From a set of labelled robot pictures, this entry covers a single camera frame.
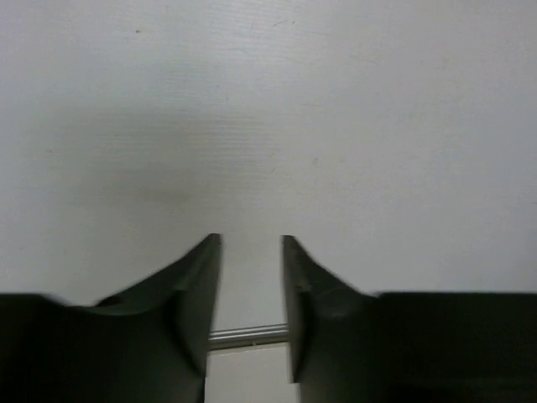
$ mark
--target white surface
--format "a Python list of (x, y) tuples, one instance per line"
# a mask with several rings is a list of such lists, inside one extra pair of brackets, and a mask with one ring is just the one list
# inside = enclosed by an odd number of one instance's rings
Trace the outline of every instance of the white surface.
[(213, 353), (208, 374), (206, 403), (298, 402), (284, 345)]
[(283, 233), (364, 290), (537, 289), (535, 1), (0, 7), (1, 290), (91, 303), (209, 232), (220, 329), (283, 321)]

